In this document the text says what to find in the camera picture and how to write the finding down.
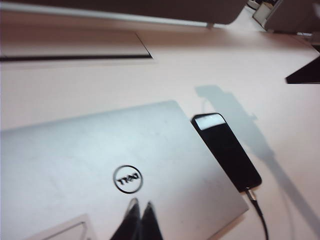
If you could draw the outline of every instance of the black smartphone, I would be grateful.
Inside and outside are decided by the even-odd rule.
[[[259,173],[221,114],[195,115],[191,123],[239,192],[261,184]]]

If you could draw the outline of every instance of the phone screen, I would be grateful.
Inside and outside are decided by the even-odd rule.
[[[239,192],[261,184],[259,173],[219,113],[196,115],[191,123]]]

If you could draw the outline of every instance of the dell logo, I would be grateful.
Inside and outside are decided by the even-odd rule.
[[[113,182],[121,192],[133,194],[142,187],[143,177],[136,167],[123,165],[114,171]]]

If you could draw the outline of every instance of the laptop lid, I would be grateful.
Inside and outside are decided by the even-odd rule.
[[[174,101],[1,133],[4,240],[82,239],[88,226],[107,240],[135,197],[164,239],[208,239],[248,209]]]

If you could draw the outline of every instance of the white table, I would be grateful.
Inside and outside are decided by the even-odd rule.
[[[221,113],[260,173],[270,239],[320,238],[320,85],[285,77],[319,54],[300,38],[110,19],[25,16],[45,25],[130,30],[154,59],[3,63],[1,127],[10,129],[176,100]],[[212,239],[264,239],[255,209]]]

